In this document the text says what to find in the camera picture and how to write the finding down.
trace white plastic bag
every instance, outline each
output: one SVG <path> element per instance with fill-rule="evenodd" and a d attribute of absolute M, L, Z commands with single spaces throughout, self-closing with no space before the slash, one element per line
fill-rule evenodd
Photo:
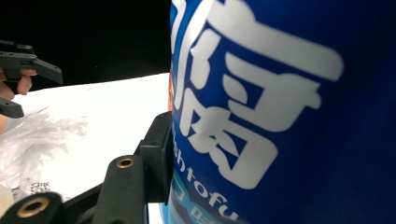
<path fill-rule="evenodd" d="M 48 106 L 12 125 L 0 135 L 0 183 L 14 191 L 16 201 L 50 191 L 43 178 L 45 166 L 67 155 L 86 133 L 84 115 L 65 116 L 59 106 Z"/>

